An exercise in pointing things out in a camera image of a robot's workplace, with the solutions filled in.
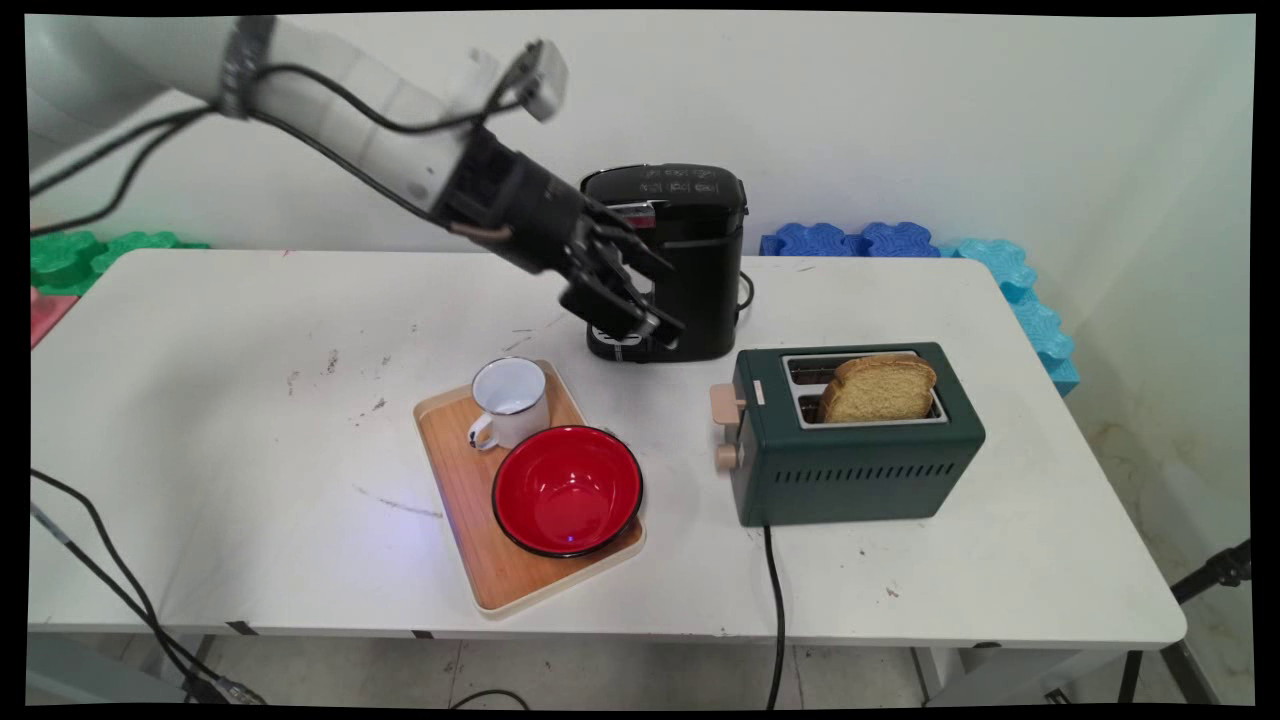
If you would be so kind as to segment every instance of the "toaster lever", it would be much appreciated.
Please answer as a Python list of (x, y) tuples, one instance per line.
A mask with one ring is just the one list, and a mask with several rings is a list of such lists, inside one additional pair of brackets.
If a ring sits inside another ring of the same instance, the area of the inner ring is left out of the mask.
[(746, 401), (740, 400), (731, 383), (712, 386), (712, 421), (717, 425), (737, 425)]

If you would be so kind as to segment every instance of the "power cord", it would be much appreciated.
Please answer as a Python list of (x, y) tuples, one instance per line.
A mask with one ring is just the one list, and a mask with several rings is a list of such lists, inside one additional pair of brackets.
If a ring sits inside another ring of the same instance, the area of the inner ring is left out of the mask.
[(742, 310), (746, 310), (753, 300), (755, 300), (755, 283), (751, 282), (751, 275), (744, 273), (742, 270), (739, 270), (737, 274), (742, 275), (742, 279), (746, 281), (746, 300), (737, 304), (737, 311), (741, 313)]
[(778, 611), (778, 641), (777, 653), (773, 656), (773, 683), (769, 687), (769, 702), (765, 710), (773, 710), (778, 702), (778, 687), (782, 684), (782, 656), (787, 644), (787, 618), (782, 610), (782, 585), (778, 583), (778, 569), (773, 564), (773, 533), (769, 527), (764, 527), (764, 560), (769, 565), (769, 583), (773, 584), (773, 607)]
[(520, 707), (522, 707), (525, 710), (529, 710), (529, 703), (525, 702), (525, 698), (520, 697), (518, 694), (516, 694), (516, 693), (513, 693), (511, 691), (480, 691), (477, 693), (471, 693), (467, 697), (460, 700), (458, 702), (454, 702), (453, 705), (451, 705), (449, 710), (457, 710), (457, 708), (462, 707), (463, 705), (471, 702), (472, 700), (475, 700), (477, 697), (484, 697), (486, 694), (504, 694), (504, 696), (515, 700), (516, 702), (518, 702)]
[[(160, 650), (164, 651), (164, 653), (169, 657), (169, 660), (174, 664), (174, 666), (178, 667), (178, 670), (186, 678), (187, 680), (186, 689), (191, 693), (193, 698), (196, 698), (201, 703), (225, 703), (227, 698), (216, 689), (220, 688), (238, 703), (266, 705), (266, 701), (264, 701), (261, 696), (255, 693), (244, 684), (224, 678), (223, 675), (219, 675), (218, 673), (211, 670), (200, 659), (192, 655), (187, 648), (182, 647), (182, 644), (174, 641), (173, 637), (164, 628), (160, 626), (160, 620), (156, 615), (155, 607), (151, 605), (151, 598), (147, 596), (146, 591), (142, 589), (142, 584), (129, 570), (129, 566), (124, 562), (124, 559), (120, 557), (120, 553), (115, 550), (115, 543), (111, 542), (111, 536), (108, 534), (106, 532), (106, 525), (102, 523), (102, 516), (99, 515), (97, 507), (93, 506), (93, 502), (90, 498), (84, 497), (84, 495), (82, 495), (76, 488), (67, 486), (65, 483), (61, 483), (58, 479), (35, 468), (31, 469), (31, 477), (54, 487), (55, 489), (59, 489), (72, 496), (88, 511), (90, 518), (93, 520), (93, 527), (97, 528), (99, 537), (102, 539), (102, 544), (106, 547), (106, 551), (111, 556), (111, 560), (115, 561), (116, 568), (119, 568), (120, 573), (124, 574), (124, 578), (138, 593), (138, 598), (142, 601), (142, 607), (140, 607), (138, 603), (134, 602), (134, 600), (129, 597), (127, 592), (124, 592), (124, 588), (122, 588), (120, 584), (116, 583), (114, 578), (108, 575), (106, 571), (102, 570), (102, 568), (97, 562), (95, 562), (92, 557), (86, 555), (84, 551), (81, 550), (81, 547), (76, 544), (76, 542), (72, 541), (67, 536), (67, 533), (64, 533), (61, 528), (58, 527), (56, 523), (52, 521), (52, 519), (45, 515), (40, 510), (40, 507), (36, 506), (35, 502), (31, 503), (31, 515), (41, 525), (44, 525), (44, 528), (49, 530), (55, 539), (63, 543), (63, 546), (65, 546), (67, 550), (73, 556), (76, 556), (77, 560), (79, 560), (86, 568), (88, 568), (90, 571), (92, 571), (100, 580), (102, 580), (102, 583), (105, 583), (109, 588), (111, 588), (111, 591), (116, 594), (116, 597), (119, 597), (129, 607), (129, 610), (132, 610), (138, 618), (142, 619), (143, 623), (146, 623), (148, 628), (151, 628), (151, 632), (155, 634), (156, 642), (160, 644)], [(195, 667), (195, 670), (184, 665), (178, 659), (178, 655), (184, 656), (187, 661), (191, 664), (191, 667)], [(197, 674), (197, 671), (204, 673), (206, 676), (209, 676), (209, 679), (212, 680), (212, 683), (201, 678)]]

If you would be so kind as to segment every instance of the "white table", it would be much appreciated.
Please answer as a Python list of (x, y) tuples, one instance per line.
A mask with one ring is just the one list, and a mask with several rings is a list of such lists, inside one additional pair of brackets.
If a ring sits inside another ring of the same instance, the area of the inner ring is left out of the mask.
[[(739, 348), (936, 341), (987, 429), (933, 519), (774, 530), (790, 641), (1024, 650), (959, 679), (947, 678), (954, 655), (923, 653), (945, 703), (1183, 637), (1181, 611), (982, 265), (742, 265), (756, 295)], [(602, 361), (557, 305), (562, 284), (484, 254), (136, 251), (32, 351), (32, 464), (97, 503), (178, 632), (243, 621), (261, 634), (772, 638), (760, 530), (739, 525), (712, 460), (707, 391), (728, 382), (733, 355)], [(411, 409), (506, 354), (550, 360), (588, 421), (630, 443), (648, 542), (493, 621), (472, 605)], [(32, 498), (109, 564), (78, 505), (35, 482)], [(27, 623), (145, 630), (35, 521)]]

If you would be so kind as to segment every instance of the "toast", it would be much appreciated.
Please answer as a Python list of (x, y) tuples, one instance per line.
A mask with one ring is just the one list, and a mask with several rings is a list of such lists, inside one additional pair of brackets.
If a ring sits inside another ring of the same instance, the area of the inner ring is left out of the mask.
[(818, 404), (822, 423), (918, 420), (933, 405), (938, 375), (915, 355), (868, 355), (836, 368)]

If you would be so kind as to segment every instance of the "black border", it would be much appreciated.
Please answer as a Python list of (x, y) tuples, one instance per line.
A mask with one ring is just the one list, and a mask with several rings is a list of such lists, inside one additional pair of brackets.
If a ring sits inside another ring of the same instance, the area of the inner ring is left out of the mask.
[[(511, 530), (507, 529), (507, 525), (502, 524), (502, 515), (498, 514), (498, 478), (502, 475), (502, 469), (507, 466), (507, 459), (509, 459), (512, 455), (515, 455), (515, 452), (517, 450), (520, 450), (520, 446), (525, 445), (526, 442), (534, 439), (535, 437), (538, 437), (538, 436), (540, 436), (543, 433), (549, 433), (552, 430), (559, 430), (559, 429), (564, 429), (564, 428), (586, 428), (589, 430), (595, 430), (595, 432), (605, 436), (607, 438), (617, 442), (618, 445), (621, 445), (622, 450), (626, 450), (627, 455), (631, 456), (631, 462), (634, 462), (635, 466), (636, 466), (636, 475), (640, 477), (640, 492), (636, 493), (636, 505), (635, 505), (635, 507), (631, 509), (631, 514), (627, 516), (627, 521), (622, 523), (622, 525), (617, 529), (617, 532), (614, 532), (612, 536), (604, 538), (604, 541), (602, 541), (602, 542), (599, 542), (599, 543), (596, 543), (596, 544), (594, 544), (594, 546), (591, 546), (591, 547), (589, 547), (586, 550), (580, 550), (577, 552), (547, 552), (545, 550), (538, 550), (538, 548), (534, 548), (534, 547), (529, 547), (527, 544), (520, 542), (518, 539), (516, 539), (516, 536), (511, 534)], [(502, 464), (498, 465), (498, 469), (493, 474), (493, 486), (489, 489), (489, 506), (493, 507), (493, 519), (497, 520), (498, 529), (502, 530), (502, 534), (507, 536), (507, 539), (509, 539), (511, 542), (516, 543), (517, 546), (520, 546), (521, 550), (524, 550), (526, 552), (531, 552), (534, 555), (540, 555), (543, 557), (554, 557), (554, 559), (581, 557), (584, 555), (590, 555), (590, 553), (593, 553), (593, 552), (603, 548), (604, 546), (609, 544), (611, 542), (618, 539), (618, 536), (621, 536), (622, 533), (625, 533), (627, 530), (627, 528), (631, 527), (631, 523), (635, 523), (636, 515), (640, 512), (640, 503), (641, 502), (644, 502), (644, 469), (640, 468), (640, 461), (636, 460), (635, 454), (631, 452), (631, 448), (627, 447), (627, 443), (625, 443), (621, 439), (618, 439), (617, 436), (614, 436), (613, 433), (607, 433), (607, 432), (602, 430), (600, 428), (593, 428), (591, 425), (556, 425), (554, 428), (545, 428), (545, 429), (538, 430), (536, 433), (534, 433), (534, 434), (526, 437), (525, 439), (520, 441), (520, 443), (516, 445), (516, 447), (511, 448), (511, 452), (507, 454), (507, 457), (502, 459)]]

